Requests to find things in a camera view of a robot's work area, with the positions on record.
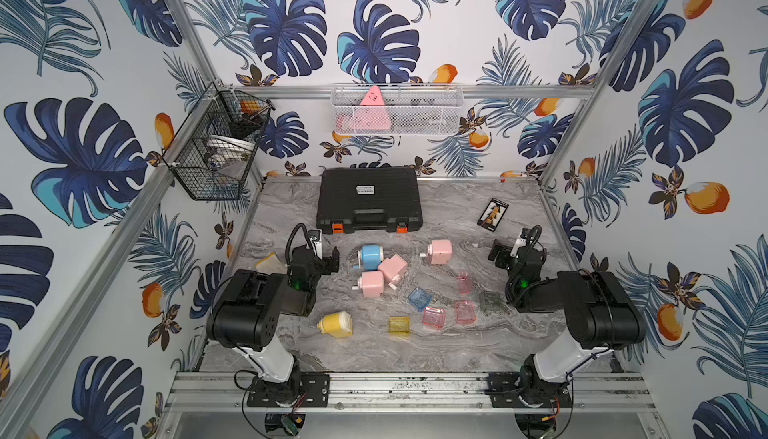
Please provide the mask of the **yellow pencil sharpener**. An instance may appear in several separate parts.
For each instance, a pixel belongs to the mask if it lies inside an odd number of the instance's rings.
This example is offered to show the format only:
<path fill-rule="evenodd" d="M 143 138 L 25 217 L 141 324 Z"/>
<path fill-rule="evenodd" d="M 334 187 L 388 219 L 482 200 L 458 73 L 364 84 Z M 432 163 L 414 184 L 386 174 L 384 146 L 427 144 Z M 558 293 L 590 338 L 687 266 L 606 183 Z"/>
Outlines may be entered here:
<path fill-rule="evenodd" d="M 346 338 L 354 333 L 352 317 L 346 311 L 324 316 L 317 324 L 317 328 L 322 334 L 336 339 Z"/>

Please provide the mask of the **pink transparent tray front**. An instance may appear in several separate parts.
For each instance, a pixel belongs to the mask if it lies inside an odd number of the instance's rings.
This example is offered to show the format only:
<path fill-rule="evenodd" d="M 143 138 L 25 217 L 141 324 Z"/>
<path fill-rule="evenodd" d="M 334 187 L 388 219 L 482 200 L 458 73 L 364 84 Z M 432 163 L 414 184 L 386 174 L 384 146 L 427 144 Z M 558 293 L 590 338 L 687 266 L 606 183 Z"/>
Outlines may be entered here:
<path fill-rule="evenodd" d="M 423 309 L 422 324 L 437 330 L 442 330 L 445 326 L 446 311 L 442 308 L 427 306 Z"/>

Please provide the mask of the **pink transparent tray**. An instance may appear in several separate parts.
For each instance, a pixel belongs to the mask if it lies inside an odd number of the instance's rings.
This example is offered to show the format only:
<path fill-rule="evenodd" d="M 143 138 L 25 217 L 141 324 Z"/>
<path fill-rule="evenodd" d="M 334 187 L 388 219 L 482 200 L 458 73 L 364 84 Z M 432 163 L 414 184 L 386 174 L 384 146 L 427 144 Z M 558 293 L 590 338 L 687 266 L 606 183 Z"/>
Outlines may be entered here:
<path fill-rule="evenodd" d="M 442 308 L 427 306 L 423 309 L 422 324 L 437 330 L 442 330 L 445 326 L 446 311 Z"/>
<path fill-rule="evenodd" d="M 457 324 L 470 325 L 477 320 L 475 306 L 472 301 L 461 300 L 455 302 L 455 321 Z"/>
<path fill-rule="evenodd" d="M 460 295 L 469 295 L 474 288 L 474 281 L 468 273 L 459 274 L 456 277 L 457 290 Z"/>

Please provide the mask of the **yellow transparent tray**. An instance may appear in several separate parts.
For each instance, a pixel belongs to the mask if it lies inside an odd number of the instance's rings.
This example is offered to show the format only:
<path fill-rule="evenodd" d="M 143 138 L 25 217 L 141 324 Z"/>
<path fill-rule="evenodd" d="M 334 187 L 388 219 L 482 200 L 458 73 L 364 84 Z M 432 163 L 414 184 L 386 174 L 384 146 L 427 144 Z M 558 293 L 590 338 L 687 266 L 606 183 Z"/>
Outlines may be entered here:
<path fill-rule="evenodd" d="M 409 317 L 390 317 L 388 319 L 388 333 L 392 336 L 408 337 L 411 332 Z"/>

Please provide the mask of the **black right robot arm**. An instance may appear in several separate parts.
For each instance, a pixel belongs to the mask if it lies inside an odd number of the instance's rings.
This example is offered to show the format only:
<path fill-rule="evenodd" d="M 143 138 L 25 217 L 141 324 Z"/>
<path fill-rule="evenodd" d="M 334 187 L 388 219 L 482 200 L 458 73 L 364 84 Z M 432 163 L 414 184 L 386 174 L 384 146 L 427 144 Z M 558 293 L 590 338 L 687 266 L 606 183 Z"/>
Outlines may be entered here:
<path fill-rule="evenodd" d="M 512 246 L 496 240 L 488 260 L 507 273 L 509 307 L 524 314 L 564 313 L 566 329 L 545 349 L 529 355 L 517 373 L 494 373 L 488 390 L 496 407 L 519 401 L 539 407 L 571 401 L 571 381 L 589 362 L 644 341 L 646 327 L 636 305 L 610 272 L 560 271 L 541 276 L 547 250 L 542 228 L 525 228 Z"/>

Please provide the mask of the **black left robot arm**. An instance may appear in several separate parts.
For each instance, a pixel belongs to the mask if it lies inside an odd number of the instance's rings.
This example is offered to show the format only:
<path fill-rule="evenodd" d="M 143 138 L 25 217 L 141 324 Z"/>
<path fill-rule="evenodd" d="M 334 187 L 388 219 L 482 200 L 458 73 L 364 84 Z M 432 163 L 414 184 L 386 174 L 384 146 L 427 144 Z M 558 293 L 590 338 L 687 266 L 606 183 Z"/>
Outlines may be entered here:
<path fill-rule="evenodd" d="M 304 393 L 298 360 L 277 338 L 277 326 L 282 315 L 309 316 L 320 279 L 339 271 L 338 250 L 326 255 L 323 240 L 321 230 L 297 224 L 286 243 L 284 272 L 240 269 L 214 295 L 207 337 L 248 361 L 255 378 L 246 400 L 257 406 L 293 405 Z"/>

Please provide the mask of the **pink transparent tray back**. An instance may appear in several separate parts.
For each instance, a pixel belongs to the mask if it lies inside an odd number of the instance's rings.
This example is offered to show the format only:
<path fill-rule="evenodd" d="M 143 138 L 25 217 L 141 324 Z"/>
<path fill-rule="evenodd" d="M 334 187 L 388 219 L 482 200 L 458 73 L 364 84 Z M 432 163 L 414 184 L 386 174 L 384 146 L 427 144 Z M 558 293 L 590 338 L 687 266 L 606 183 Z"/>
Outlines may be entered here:
<path fill-rule="evenodd" d="M 459 274 L 456 277 L 457 290 L 460 295 L 469 295 L 474 288 L 474 281 L 468 273 Z"/>

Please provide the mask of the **pink transparent tray right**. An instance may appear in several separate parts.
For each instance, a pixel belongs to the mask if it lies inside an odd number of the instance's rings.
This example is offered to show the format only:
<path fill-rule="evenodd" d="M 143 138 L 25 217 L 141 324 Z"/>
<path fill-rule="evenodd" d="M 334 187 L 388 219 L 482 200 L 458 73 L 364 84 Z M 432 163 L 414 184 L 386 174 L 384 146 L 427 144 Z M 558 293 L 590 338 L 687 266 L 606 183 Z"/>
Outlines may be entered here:
<path fill-rule="evenodd" d="M 457 324 L 470 325 L 477 320 L 475 306 L 472 301 L 461 300 L 455 302 L 455 321 Z"/>

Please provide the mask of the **pink pencil sharpener right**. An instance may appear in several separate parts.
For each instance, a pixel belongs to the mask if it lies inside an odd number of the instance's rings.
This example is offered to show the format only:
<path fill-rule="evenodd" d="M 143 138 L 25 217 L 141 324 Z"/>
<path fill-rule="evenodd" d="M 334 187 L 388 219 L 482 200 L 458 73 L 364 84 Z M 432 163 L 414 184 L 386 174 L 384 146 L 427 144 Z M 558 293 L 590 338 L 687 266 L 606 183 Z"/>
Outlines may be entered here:
<path fill-rule="evenodd" d="M 432 240 L 425 252 L 420 253 L 420 257 L 427 260 L 431 265 L 445 265 L 453 255 L 452 243 L 448 239 Z"/>

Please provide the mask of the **white work glove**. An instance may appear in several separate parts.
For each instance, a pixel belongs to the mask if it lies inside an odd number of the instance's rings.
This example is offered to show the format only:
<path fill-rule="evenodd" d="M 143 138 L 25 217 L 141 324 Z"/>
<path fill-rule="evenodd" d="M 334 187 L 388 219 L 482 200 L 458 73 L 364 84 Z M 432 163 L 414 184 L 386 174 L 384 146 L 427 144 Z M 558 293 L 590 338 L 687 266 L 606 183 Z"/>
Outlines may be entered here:
<path fill-rule="evenodd" d="M 264 259 L 261 259 L 254 269 L 263 274 L 286 274 L 287 266 L 279 259 L 275 253 L 271 253 Z"/>

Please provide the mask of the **black plastic tool case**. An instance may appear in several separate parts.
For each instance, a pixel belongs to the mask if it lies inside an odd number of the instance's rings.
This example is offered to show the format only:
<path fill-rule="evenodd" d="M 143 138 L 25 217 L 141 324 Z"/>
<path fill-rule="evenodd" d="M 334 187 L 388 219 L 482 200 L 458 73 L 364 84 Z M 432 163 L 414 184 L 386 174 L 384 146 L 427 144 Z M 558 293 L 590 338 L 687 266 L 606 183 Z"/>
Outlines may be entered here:
<path fill-rule="evenodd" d="M 334 168 L 321 175 L 316 227 L 325 234 L 422 228 L 416 172 L 409 167 Z"/>

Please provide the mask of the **pink triangular object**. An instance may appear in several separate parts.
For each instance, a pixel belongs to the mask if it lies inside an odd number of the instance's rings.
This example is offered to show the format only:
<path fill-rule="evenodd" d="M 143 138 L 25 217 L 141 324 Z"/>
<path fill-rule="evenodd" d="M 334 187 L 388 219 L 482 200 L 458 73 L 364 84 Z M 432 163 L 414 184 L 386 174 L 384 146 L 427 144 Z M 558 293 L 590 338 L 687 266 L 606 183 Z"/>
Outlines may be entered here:
<path fill-rule="evenodd" d="M 392 119 L 378 85 L 371 86 L 361 103 L 353 109 L 348 128 L 356 133 L 389 131 Z"/>

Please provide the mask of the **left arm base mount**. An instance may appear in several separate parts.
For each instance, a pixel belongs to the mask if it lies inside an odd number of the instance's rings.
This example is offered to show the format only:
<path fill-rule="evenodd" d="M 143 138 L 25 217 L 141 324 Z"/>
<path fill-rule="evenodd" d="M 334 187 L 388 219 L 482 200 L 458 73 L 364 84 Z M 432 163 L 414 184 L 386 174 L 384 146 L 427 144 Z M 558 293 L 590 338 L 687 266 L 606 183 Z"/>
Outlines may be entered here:
<path fill-rule="evenodd" d="M 331 377 L 316 372 L 300 372 L 286 382 L 274 383 L 255 378 L 245 399 L 249 408 L 325 408 L 328 404 Z"/>

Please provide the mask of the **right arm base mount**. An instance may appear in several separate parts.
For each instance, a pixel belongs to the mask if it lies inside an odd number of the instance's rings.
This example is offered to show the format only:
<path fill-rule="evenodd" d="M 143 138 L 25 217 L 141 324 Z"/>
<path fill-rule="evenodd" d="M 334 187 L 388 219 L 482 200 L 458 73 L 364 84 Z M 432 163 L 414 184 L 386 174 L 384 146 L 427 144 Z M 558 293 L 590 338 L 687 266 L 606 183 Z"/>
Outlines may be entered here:
<path fill-rule="evenodd" d="M 546 382 L 531 372 L 490 373 L 484 393 L 494 409 L 557 409 L 573 405 L 568 382 Z"/>

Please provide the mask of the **aluminium front rail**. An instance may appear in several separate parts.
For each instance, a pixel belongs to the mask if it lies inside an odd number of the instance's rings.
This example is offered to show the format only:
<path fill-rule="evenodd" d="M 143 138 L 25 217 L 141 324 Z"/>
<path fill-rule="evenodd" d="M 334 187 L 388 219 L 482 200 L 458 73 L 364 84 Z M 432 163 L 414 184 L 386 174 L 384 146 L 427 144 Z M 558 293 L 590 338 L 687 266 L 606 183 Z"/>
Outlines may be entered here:
<path fill-rule="evenodd" d="M 522 402 L 509 373 L 308 373 L 301 412 L 654 413 L 638 373 L 578 373 L 556 398 Z M 285 412 L 246 392 L 248 374 L 179 373 L 165 400 L 170 412 Z"/>

